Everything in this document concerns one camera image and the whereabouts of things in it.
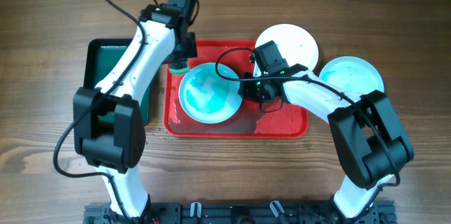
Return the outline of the green sponge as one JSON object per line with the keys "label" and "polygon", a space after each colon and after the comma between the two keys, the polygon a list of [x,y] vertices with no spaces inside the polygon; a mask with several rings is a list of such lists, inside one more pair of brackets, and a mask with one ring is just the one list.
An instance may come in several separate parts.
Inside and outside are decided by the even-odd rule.
{"label": "green sponge", "polygon": [[190,71],[187,61],[176,61],[169,65],[169,72],[172,75],[184,75]]}

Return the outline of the light blue plate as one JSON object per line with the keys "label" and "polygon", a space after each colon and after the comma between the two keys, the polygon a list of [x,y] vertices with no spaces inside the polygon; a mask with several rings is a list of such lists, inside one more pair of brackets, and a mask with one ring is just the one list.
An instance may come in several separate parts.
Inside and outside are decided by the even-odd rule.
{"label": "light blue plate", "polygon": [[234,70],[223,64],[203,63],[183,76],[178,96],[182,109],[197,122],[222,123],[242,104]]}
{"label": "light blue plate", "polygon": [[369,62],[353,56],[341,56],[329,61],[319,77],[346,91],[369,94],[374,90],[385,91],[380,73]]}

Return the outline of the white plate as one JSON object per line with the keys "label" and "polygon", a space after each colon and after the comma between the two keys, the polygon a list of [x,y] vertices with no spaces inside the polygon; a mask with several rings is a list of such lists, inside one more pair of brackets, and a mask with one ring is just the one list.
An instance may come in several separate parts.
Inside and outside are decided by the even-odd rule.
{"label": "white plate", "polygon": [[319,61],[319,47],[304,28],[292,24],[278,24],[264,30],[257,38],[255,47],[274,41],[280,55],[287,62],[285,70],[300,64],[311,73]]}

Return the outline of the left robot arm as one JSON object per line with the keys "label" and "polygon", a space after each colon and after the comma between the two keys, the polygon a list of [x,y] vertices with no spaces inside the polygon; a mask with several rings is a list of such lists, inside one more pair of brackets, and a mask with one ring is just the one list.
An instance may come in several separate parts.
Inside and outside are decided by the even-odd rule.
{"label": "left robot arm", "polygon": [[198,10],[198,0],[148,5],[111,72],[94,88],[79,88],[73,98],[75,151],[103,177],[111,198],[101,212],[103,222],[152,221],[137,166],[146,141],[140,104],[161,65],[169,64],[176,75],[189,71],[187,61],[197,56],[197,48],[188,28]]}

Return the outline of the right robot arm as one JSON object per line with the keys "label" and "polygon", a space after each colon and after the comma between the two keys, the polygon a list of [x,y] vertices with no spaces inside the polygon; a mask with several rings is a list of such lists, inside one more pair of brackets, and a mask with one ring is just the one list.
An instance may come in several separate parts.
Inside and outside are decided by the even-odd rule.
{"label": "right robot arm", "polygon": [[387,95],[345,91],[319,79],[306,66],[290,66],[273,41],[251,50],[259,76],[242,78],[239,94],[259,104],[301,106],[328,123],[345,179],[333,196],[343,221],[365,216],[377,195],[400,183],[414,148]]}

